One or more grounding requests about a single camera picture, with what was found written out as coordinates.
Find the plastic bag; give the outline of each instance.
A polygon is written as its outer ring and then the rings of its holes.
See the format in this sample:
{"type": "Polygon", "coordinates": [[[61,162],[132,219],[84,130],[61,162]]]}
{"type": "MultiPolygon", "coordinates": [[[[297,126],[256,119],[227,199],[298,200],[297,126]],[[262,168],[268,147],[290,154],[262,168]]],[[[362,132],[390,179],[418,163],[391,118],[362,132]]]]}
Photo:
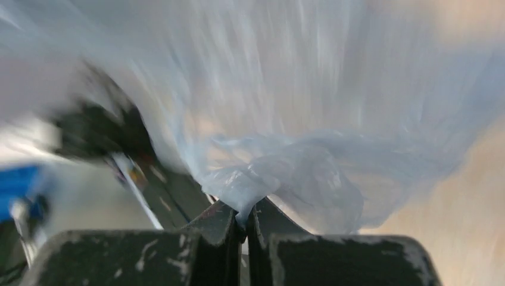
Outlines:
{"type": "Polygon", "coordinates": [[[0,43],[102,67],[160,159],[240,222],[270,195],[314,232],[349,233],[429,191],[504,110],[504,42],[448,43],[395,3],[4,1],[0,43]]]}

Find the white surface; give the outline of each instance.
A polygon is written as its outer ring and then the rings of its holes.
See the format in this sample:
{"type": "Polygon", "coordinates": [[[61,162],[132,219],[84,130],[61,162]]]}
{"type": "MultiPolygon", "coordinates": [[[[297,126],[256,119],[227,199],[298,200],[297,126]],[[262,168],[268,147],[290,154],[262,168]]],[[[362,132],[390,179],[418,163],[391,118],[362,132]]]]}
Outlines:
{"type": "Polygon", "coordinates": [[[55,164],[57,187],[49,195],[48,220],[36,236],[46,237],[71,229],[154,229],[133,193],[122,187],[105,165],[61,161],[55,164]]]}
{"type": "Polygon", "coordinates": [[[55,145],[53,137],[52,128],[33,116],[0,128],[0,167],[38,162],[50,166],[56,177],[48,194],[49,216],[36,232],[35,246],[72,229],[156,228],[135,194],[119,184],[108,166],[48,153],[46,148],[55,145]]]}

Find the white strip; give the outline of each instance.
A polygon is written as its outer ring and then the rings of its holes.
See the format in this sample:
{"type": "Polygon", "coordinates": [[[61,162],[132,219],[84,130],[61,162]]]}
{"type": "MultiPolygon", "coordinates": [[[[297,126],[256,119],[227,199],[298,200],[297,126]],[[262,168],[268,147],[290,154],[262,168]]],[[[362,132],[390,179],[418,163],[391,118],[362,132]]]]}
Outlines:
{"type": "Polygon", "coordinates": [[[37,256],[38,248],[32,243],[28,241],[21,241],[21,246],[23,246],[24,256],[26,258],[26,263],[28,264],[28,268],[32,267],[33,260],[37,256]]]}
{"type": "Polygon", "coordinates": [[[163,229],[163,227],[160,224],[160,221],[156,218],[152,210],[149,208],[149,205],[147,205],[147,202],[144,199],[144,196],[140,192],[140,190],[137,188],[135,183],[133,182],[132,178],[129,175],[129,170],[128,170],[128,163],[127,161],[129,160],[123,155],[113,155],[112,158],[117,164],[117,167],[121,172],[123,173],[123,176],[125,177],[126,181],[128,182],[128,186],[130,186],[130,189],[133,191],[133,194],[141,204],[143,210],[145,211],[146,215],[149,217],[149,220],[151,220],[152,225],[156,229],[163,229]]]}

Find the black metal bracket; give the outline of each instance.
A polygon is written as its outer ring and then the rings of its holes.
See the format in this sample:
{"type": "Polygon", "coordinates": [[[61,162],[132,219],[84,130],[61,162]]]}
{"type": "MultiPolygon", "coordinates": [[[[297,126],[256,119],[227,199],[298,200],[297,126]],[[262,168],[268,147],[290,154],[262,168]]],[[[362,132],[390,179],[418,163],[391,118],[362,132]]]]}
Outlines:
{"type": "MultiPolygon", "coordinates": [[[[240,284],[245,233],[218,201],[177,232],[70,231],[49,240],[21,285],[240,284]]],[[[268,199],[251,213],[250,284],[440,285],[407,237],[311,235],[268,199]]]]}

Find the blue object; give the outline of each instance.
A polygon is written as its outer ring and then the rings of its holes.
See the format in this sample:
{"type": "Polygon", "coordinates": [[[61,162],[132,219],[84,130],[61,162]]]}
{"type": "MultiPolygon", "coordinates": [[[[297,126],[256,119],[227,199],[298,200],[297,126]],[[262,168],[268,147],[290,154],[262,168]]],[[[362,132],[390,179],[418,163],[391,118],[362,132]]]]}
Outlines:
{"type": "MultiPolygon", "coordinates": [[[[0,222],[11,220],[10,205],[16,199],[31,199],[34,187],[42,182],[42,166],[38,164],[0,170],[0,222]]],[[[42,209],[37,201],[33,201],[31,216],[41,217],[42,209]]]]}

